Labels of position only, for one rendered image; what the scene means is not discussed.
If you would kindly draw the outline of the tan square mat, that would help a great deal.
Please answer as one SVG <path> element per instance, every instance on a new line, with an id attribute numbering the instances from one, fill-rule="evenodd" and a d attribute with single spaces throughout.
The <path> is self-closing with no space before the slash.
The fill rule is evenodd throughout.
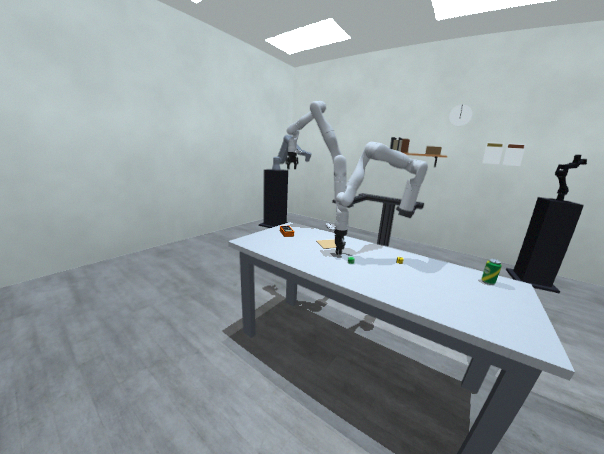
<path id="1" fill-rule="evenodd" d="M 331 240 L 316 240 L 324 249 L 336 248 L 335 239 Z"/>

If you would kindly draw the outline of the orange pocket multimeter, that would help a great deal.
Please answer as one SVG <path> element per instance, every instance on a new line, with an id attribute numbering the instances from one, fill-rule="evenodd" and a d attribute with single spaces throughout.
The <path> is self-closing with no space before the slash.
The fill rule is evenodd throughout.
<path id="1" fill-rule="evenodd" d="M 280 226 L 280 232 L 284 237 L 294 236 L 294 230 L 290 226 Z"/>

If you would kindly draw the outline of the green drink can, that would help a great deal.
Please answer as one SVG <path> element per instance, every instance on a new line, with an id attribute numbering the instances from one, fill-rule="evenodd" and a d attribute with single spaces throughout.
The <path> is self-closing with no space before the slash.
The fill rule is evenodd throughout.
<path id="1" fill-rule="evenodd" d="M 496 284 L 501 267 L 501 261 L 489 259 L 489 261 L 486 262 L 481 280 L 489 285 Z"/>

